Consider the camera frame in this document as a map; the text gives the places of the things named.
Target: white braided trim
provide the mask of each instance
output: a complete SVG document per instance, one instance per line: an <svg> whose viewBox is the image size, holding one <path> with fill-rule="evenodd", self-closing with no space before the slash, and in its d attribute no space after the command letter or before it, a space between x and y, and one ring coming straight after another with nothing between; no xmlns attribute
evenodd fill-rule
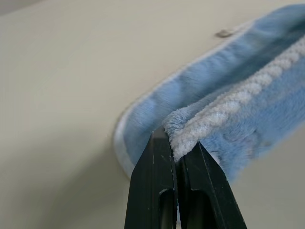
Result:
<svg viewBox="0 0 305 229"><path fill-rule="evenodd" d="M264 68L237 84L230 91L218 96L197 113L183 129L174 133L171 147L175 160L179 160L190 152L200 139L207 137L215 127L224 124L230 115L236 113L303 56L305 56L305 36Z"/></svg>

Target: table surface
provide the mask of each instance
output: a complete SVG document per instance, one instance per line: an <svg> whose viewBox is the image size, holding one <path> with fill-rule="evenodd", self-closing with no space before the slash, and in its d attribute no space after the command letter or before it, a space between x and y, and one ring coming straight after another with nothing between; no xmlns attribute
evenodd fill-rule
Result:
<svg viewBox="0 0 305 229"><path fill-rule="evenodd" d="M0 3L2 229L123 228L112 132L137 97L289 0ZM305 130L233 185L250 229L304 228Z"/></svg>

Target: beige surface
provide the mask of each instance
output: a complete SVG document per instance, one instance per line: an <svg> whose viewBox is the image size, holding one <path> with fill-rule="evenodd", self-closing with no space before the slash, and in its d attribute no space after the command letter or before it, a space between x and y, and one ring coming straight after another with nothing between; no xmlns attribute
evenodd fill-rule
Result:
<svg viewBox="0 0 305 229"><path fill-rule="evenodd" d="M1 229L123 228L120 113L218 44L215 32L293 2L25 1L0 11ZM304 134L234 185L248 228L304 228Z"/></svg>

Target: microfiber cloth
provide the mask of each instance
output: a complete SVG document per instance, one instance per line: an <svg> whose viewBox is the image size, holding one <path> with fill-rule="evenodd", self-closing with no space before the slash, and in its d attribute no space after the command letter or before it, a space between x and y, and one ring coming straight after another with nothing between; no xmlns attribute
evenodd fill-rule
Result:
<svg viewBox="0 0 305 229"><path fill-rule="evenodd" d="M114 149L130 177L164 126L175 161L200 141L233 181L305 120L305 4L249 23L136 101Z"/></svg>

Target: blue towel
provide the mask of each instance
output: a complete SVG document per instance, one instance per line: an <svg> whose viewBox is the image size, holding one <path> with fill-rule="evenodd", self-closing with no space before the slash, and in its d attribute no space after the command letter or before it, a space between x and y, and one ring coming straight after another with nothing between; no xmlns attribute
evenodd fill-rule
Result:
<svg viewBox="0 0 305 229"><path fill-rule="evenodd" d="M200 141L229 181L305 120L305 4L255 20L136 101L114 135L128 176L163 125L178 161Z"/></svg>

